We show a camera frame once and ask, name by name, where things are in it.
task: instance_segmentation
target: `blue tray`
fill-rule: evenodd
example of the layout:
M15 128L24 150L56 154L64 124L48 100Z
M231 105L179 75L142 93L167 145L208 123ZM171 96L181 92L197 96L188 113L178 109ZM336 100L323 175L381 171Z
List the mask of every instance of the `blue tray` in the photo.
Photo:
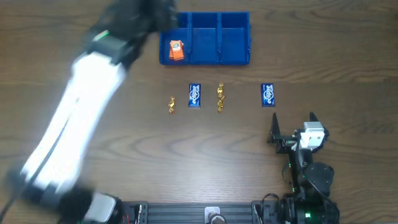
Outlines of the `blue tray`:
M248 12L180 12L179 28L159 37L162 65L247 65L250 62ZM170 41L181 40L184 59L169 59Z

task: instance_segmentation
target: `wooden table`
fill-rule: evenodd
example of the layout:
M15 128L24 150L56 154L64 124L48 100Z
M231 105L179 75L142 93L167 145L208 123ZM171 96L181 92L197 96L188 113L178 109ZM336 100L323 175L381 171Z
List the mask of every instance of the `wooden table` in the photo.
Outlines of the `wooden table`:
M40 141L87 28L110 1L0 2L0 173ZM335 169L341 223L398 222L398 3L396 0L180 0L182 11L250 11L247 67L159 64L152 35L108 105L83 176L123 200L250 202L290 192L287 160L265 143L272 113L292 134L314 111L330 131L314 160ZM225 108L216 89L224 82ZM260 83L275 84L262 108ZM201 83L191 110L188 84ZM169 115L169 97L176 97ZM8 197L1 190L3 205ZM16 203L5 223L55 223Z

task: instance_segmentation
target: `brown tabletop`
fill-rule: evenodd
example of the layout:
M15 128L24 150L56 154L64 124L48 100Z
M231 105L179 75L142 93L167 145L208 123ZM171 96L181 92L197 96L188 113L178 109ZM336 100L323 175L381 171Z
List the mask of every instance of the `brown tabletop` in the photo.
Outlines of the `brown tabletop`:
M2 176L40 141L83 34L109 3L0 2ZM314 160L335 169L331 199L341 223L398 222L396 0L179 0L178 8L250 11L250 65L164 67L152 35L102 116L82 174L87 182L123 200L150 202L282 196L291 191L280 175L287 156L265 143L272 113L292 134L314 111L330 131ZM261 107L262 82L274 83L275 108ZM189 83L201 83L198 110L187 106ZM1 205L7 198L1 190ZM5 223L56 221L19 201Z

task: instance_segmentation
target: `gold candy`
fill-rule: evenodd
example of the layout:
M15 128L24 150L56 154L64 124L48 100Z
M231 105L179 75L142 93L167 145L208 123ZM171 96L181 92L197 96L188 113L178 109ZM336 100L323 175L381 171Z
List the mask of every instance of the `gold candy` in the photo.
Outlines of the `gold candy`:
M224 108L224 99L225 96L222 96L221 99L218 101L217 105L218 105L218 112L222 112L223 108Z
M224 83L220 83L217 88L218 98L222 98L224 93Z
M175 98L174 96L170 97L171 101L169 103L169 113L173 113L174 112L174 104L175 104Z

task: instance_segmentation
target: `wooden surface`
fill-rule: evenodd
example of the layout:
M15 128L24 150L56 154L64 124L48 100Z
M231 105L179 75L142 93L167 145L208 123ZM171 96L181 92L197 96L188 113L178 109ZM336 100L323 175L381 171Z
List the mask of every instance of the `wooden surface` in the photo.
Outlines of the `wooden surface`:
M84 31L109 1L0 1L0 174L36 147L70 77ZM180 0L183 11L250 11L247 67L159 64L150 37L108 105L83 176L123 200L250 202L290 192L286 155L264 140L276 112L291 134L310 111L330 131L316 161L335 169L341 223L398 222L398 2ZM216 108L224 82L225 108ZM260 83L275 83L261 108ZM190 110L188 84L202 84ZM169 97L176 113L168 114ZM7 191L1 190L4 204ZM5 223L55 223L24 202Z

